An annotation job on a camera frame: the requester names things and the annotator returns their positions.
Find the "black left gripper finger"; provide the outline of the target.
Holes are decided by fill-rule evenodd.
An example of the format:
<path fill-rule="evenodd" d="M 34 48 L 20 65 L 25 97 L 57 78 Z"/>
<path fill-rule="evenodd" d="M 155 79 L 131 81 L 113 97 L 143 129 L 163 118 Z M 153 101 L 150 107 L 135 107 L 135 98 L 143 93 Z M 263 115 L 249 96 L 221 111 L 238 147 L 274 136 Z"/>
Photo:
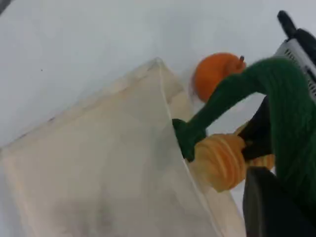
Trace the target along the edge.
<path fill-rule="evenodd" d="M 305 217 L 276 176 L 265 167 L 248 168 L 243 194 L 248 237 L 314 237 L 316 228 Z"/>

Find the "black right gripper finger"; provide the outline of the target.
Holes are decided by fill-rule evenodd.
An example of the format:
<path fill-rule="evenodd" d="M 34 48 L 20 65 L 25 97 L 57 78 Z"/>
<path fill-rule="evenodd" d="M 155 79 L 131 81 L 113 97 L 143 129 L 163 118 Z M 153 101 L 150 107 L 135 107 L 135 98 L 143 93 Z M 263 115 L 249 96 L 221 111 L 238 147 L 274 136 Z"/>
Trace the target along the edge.
<path fill-rule="evenodd" d="M 241 151 L 245 161 L 272 154 L 270 110 L 267 96 L 238 136 L 246 144 Z"/>

